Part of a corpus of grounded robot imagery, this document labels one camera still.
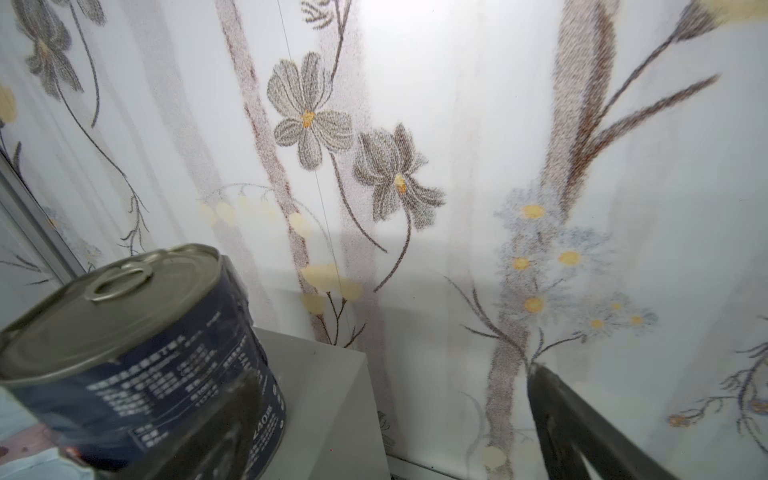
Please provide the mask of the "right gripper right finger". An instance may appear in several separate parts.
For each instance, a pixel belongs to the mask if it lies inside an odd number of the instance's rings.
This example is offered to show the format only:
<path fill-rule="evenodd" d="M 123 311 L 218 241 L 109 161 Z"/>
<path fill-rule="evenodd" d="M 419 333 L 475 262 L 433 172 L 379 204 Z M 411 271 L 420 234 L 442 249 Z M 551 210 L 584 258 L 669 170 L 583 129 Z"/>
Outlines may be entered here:
<path fill-rule="evenodd" d="M 545 366 L 530 366 L 527 395 L 550 479 L 675 478 Z"/>

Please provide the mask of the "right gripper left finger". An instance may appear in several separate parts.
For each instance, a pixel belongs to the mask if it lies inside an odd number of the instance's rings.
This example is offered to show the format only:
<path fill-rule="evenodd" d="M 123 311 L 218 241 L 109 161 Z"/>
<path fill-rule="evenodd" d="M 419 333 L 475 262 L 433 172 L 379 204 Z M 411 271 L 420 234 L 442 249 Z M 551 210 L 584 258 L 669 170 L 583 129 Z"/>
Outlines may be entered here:
<path fill-rule="evenodd" d="M 262 394 L 257 376 L 241 375 L 184 426 L 112 479 L 240 479 L 246 472 Z"/>

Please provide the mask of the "dark blue tomato can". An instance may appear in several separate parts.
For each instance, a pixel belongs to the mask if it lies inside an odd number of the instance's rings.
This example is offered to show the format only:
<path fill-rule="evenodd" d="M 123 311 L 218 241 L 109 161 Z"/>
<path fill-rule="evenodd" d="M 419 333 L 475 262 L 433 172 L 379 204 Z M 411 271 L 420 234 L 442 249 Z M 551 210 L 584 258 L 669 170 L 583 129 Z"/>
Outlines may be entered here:
<path fill-rule="evenodd" d="M 217 249 L 186 244 L 81 276 L 1 333 L 1 384 L 71 454 L 106 471 L 141 458 L 244 374 L 258 424 L 244 475 L 259 478 L 286 406 L 246 289 Z"/>

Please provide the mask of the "grey metal cabinet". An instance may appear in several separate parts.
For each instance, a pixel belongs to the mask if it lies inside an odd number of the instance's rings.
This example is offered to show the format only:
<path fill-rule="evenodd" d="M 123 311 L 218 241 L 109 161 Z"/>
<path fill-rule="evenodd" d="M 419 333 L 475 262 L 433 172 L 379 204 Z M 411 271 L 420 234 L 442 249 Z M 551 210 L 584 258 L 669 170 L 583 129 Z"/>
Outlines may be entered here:
<path fill-rule="evenodd" d="M 390 477 L 364 353 L 257 329 L 287 406 L 263 479 Z"/>

